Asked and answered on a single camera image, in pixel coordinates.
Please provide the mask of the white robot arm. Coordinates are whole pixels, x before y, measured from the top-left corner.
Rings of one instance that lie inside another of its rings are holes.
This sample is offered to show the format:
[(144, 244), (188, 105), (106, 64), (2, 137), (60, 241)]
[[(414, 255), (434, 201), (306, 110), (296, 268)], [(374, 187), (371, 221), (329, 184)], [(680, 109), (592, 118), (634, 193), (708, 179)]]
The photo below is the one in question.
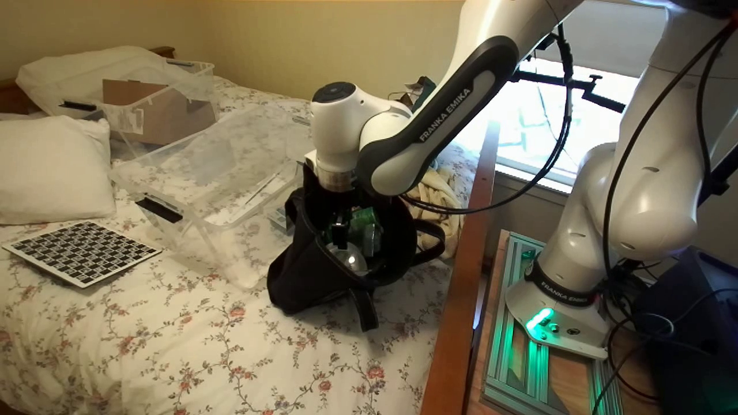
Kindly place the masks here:
[[(401, 195), (445, 145), (559, 32), (582, 0), (465, 0), (443, 80), (413, 110), (348, 80), (317, 88), (314, 175), (326, 192)], [(736, 0), (664, 0), (665, 22), (618, 125), (578, 153), (558, 225), (505, 296), (526, 334), (602, 359), (614, 263), (680, 252), (695, 233), (716, 134), (738, 100)]]

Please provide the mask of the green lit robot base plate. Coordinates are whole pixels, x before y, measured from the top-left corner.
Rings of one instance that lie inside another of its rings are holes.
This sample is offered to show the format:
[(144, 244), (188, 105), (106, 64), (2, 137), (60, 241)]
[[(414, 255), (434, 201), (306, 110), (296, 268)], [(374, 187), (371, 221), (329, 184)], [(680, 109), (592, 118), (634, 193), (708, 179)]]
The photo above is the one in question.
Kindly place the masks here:
[(533, 238), (499, 233), (480, 401), (512, 415), (622, 415), (603, 347), (608, 322), (594, 307), (558, 305), (526, 282), (540, 252)]

